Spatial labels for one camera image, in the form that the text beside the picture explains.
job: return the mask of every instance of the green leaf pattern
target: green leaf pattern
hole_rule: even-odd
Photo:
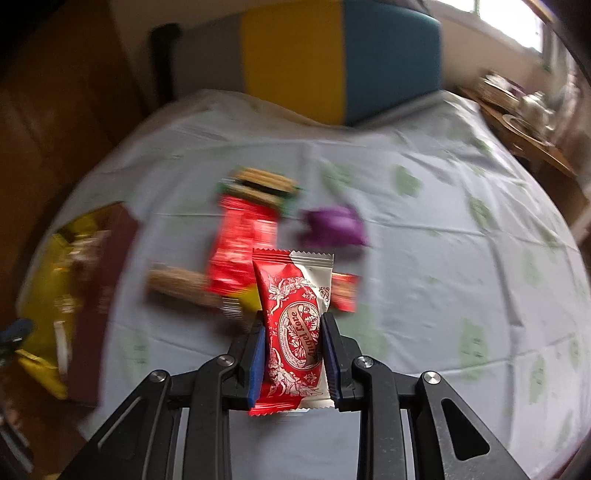
[[[463,319],[460,335],[460,365],[462,376],[467,381],[479,380],[483,374],[482,365],[488,362],[488,344],[484,328],[469,319]]]
[[[542,279],[534,254],[528,249],[523,252],[523,277],[530,287],[537,287]]]
[[[544,357],[538,354],[530,372],[530,404],[538,403],[546,386]]]
[[[418,197],[423,182],[413,177],[406,167],[399,165],[394,170],[394,187],[400,196]]]
[[[480,199],[470,196],[468,198],[468,206],[472,218],[474,218],[481,230],[490,230],[493,216],[485,203]]]

